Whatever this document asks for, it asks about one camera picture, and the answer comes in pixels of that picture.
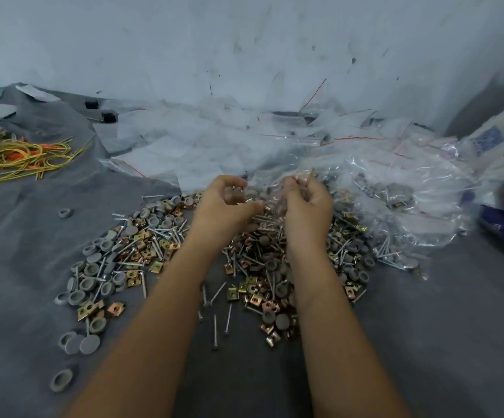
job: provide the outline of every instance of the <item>hand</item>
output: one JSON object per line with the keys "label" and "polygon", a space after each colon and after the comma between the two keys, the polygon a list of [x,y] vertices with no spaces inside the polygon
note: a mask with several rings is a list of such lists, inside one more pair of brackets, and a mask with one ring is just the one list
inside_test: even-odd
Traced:
{"label": "hand", "polygon": [[247,185],[240,177],[217,177],[203,192],[186,240],[197,241],[201,249],[219,253],[237,233],[255,231],[258,225],[250,223],[250,219],[262,215],[265,203],[244,202],[243,192],[226,190]]}
{"label": "hand", "polygon": [[333,217],[333,199],[315,178],[306,181],[306,199],[294,177],[283,180],[287,200],[285,233],[289,259],[325,255],[327,232]]}

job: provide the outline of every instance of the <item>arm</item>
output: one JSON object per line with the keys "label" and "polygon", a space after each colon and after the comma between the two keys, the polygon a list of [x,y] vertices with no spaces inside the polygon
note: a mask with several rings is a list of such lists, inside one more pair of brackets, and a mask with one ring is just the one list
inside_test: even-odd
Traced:
{"label": "arm", "polygon": [[207,188],[180,250],[65,417],[171,415],[197,321],[200,284],[220,250],[238,231],[253,231],[248,220],[263,211],[262,202],[227,205],[241,198],[227,197],[225,188],[246,183],[219,176]]}
{"label": "arm", "polygon": [[408,408],[355,318],[325,253],[333,200],[315,179],[309,201],[285,179],[287,257],[316,416],[407,417]]}

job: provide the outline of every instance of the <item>forearm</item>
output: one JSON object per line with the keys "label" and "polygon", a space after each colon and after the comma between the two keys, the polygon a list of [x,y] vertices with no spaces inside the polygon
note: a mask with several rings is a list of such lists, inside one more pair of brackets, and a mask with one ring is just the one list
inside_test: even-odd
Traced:
{"label": "forearm", "polygon": [[186,239],[66,417],[170,416],[214,259],[197,244]]}
{"label": "forearm", "polygon": [[289,256],[317,416],[409,416],[324,252]]}

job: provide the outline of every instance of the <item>white wall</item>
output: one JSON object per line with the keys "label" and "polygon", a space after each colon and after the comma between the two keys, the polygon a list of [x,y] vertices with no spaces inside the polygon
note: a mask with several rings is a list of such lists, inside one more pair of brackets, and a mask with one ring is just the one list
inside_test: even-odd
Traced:
{"label": "white wall", "polygon": [[493,77],[504,0],[0,0],[0,85],[297,110],[327,78],[443,129]]}

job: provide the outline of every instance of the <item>gray cloth surface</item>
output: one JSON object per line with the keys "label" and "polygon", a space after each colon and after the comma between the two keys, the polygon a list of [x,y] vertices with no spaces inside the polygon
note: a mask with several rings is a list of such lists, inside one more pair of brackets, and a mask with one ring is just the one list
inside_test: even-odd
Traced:
{"label": "gray cloth surface", "polygon": [[[31,140],[75,136],[82,144],[92,135],[86,114],[66,102],[42,104],[11,88],[2,101],[18,105],[5,125]],[[67,356],[58,348],[62,333],[84,331],[74,309],[53,304],[83,246],[115,225],[112,212],[136,210],[144,194],[174,194],[161,182],[106,170],[95,160],[98,149],[96,142],[42,181],[0,184],[0,417],[58,416],[143,302],[140,289],[115,295],[127,309],[95,354]],[[61,208],[74,215],[60,219]],[[222,264],[219,258],[206,277],[209,296],[225,279]],[[259,317],[241,305],[223,338],[227,311],[220,295],[197,324],[174,416],[311,416],[300,342],[270,349]],[[428,281],[378,267],[355,311],[416,416],[504,417],[504,250],[495,240],[479,232],[456,240],[433,255]],[[217,352],[211,352],[214,312]],[[76,375],[72,387],[51,393],[52,375],[65,367]]]}

